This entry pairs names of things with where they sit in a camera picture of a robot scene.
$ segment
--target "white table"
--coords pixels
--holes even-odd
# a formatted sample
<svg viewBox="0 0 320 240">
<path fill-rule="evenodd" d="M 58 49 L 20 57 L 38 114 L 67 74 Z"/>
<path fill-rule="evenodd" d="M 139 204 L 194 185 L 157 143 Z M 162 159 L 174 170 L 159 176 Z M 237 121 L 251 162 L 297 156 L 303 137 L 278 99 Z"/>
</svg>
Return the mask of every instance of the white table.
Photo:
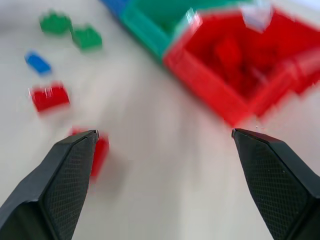
<svg viewBox="0 0 320 240">
<path fill-rule="evenodd" d="M 320 23 L 319 13 L 280 5 Z M 62 10 L 90 23 L 104 50 L 42 34 L 38 17 Z M 71 94 L 70 111 L 39 118 L 28 88 L 46 84 L 25 63 L 36 50 Z M 75 240 L 271 240 L 244 178 L 231 129 L 159 66 L 96 0 L 0 2 L 0 204 L 72 126 L 109 133 L 110 156 L 84 204 Z M 320 173 L 320 94 L 291 97 L 264 123 Z"/>
</svg>

